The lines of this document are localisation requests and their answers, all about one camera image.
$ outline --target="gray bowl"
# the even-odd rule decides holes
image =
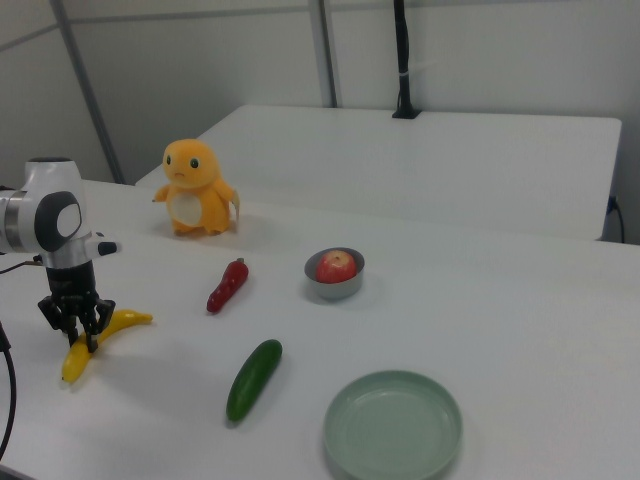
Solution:
[[[321,283],[316,281],[316,266],[322,258],[322,255],[330,252],[331,250],[342,250],[353,257],[356,262],[355,277],[339,283]],[[360,287],[362,286],[363,269],[364,257],[362,254],[357,250],[345,247],[334,247],[322,250],[321,252],[314,254],[309,258],[309,260],[307,260],[307,263],[304,264],[304,273],[309,279],[311,288],[318,296],[326,300],[340,300],[341,298],[347,298],[360,290]]]

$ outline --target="green plate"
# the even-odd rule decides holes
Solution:
[[[329,458],[360,480],[423,480],[455,457],[462,416],[430,378],[405,371],[359,378],[333,400],[324,421]]]

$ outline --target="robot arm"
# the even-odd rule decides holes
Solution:
[[[93,352],[115,303],[95,291],[92,259],[115,253],[120,245],[91,232],[74,162],[34,159],[25,173],[22,189],[0,191],[0,251],[40,254],[52,293],[38,304],[40,310],[54,329],[67,333],[70,344],[78,337],[79,319]]]

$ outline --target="red chili pepper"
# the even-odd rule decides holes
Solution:
[[[220,285],[209,295],[207,301],[207,311],[218,313],[225,303],[229,301],[233,294],[247,281],[249,268],[245,265],[244,259],[231,262],[222,275]]]

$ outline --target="orange plush toy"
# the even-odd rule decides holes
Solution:
[[[162,160],[169,179],[156,192],[155,202],[167,202],[173,231],[187,233],[204,228],[212,235],[229,228],[229,202],[240,211],[240,198],[222,178],[216,154],[200,140],[177,140],[166,148]]]

